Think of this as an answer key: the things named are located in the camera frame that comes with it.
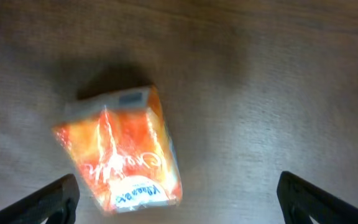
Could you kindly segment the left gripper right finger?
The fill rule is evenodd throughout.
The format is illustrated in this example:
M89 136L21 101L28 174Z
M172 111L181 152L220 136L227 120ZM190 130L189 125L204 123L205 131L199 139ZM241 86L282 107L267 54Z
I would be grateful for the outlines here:
M280 175L277 197L286 224L358 223L358 208L289 171Z

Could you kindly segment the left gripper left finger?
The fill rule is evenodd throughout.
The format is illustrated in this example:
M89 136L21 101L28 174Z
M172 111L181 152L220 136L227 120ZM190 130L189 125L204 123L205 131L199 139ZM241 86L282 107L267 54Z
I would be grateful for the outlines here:
M77 180L67 174L0 210L0 224L74 224L79 199Z

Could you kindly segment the orange pocket tissue pack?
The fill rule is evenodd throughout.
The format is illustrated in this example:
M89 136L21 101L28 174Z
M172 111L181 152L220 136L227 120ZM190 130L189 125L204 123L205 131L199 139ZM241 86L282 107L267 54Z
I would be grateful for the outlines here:
M156 87L70 103L52 131L104 213L181 202L177 159Z

